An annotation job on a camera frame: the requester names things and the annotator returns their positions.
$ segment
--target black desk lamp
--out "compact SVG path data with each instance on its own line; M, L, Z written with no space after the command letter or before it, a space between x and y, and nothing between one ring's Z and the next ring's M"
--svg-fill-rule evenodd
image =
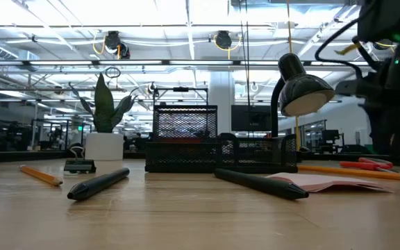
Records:
M278 61L281 78L271 96L271 137L278 137L277 103L286 117L317 112L334 97L326 81L305 72L299 58L287 53Z

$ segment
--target pencil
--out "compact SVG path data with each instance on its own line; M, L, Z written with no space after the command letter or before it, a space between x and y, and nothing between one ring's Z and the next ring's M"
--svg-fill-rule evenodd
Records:
M316 171L316 172L325 172L332 174L348 174L354 176L400 180L399 173L378 172L378 171L361 170L361 169L343 169L337 167L305 166L305 165L300 165L298 166L298 168L300 171Z
M54 185L54 186L59 186L61 184L63 184L62 181L60 181L60 179L58 179L58 177L55 177L53 175L41 172L39 170L33 169L31 167L26 167L24 165L19 167L21 169L22 172L26 173L26 174L30 174L33 177L36 177L38 179L40 179L41 181L45 181L48 184Z

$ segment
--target snake plant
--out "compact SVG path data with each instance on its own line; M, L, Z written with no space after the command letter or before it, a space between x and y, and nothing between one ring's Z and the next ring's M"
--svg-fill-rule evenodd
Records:
M94 125L98 133L112 133L114 127L123 119L123 114L132 108L135 98L137 98L132 98L132 91L119 102L116 108L114 108L112 93L104 82L103 74L100 74L97 86L95 87L95 113L93 113L90 104L80 97L78 91L76 91L70 83L69 86L72 92L80 99L84 109L93 116Z

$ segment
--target white pot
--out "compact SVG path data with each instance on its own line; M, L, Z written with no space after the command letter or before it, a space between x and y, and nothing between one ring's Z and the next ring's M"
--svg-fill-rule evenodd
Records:
M90 133L86 137L86 160L123 160L123 135Z

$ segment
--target red scissors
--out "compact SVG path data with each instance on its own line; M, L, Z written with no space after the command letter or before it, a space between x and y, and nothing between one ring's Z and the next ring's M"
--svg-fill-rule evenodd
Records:
M393 163L375 159L375 158L359 158L358 162L340 162L341 167L349 167L349 168L358 168L363 170L372 170L372 171L382 171L382 172L392 172L390 169L393 168Z

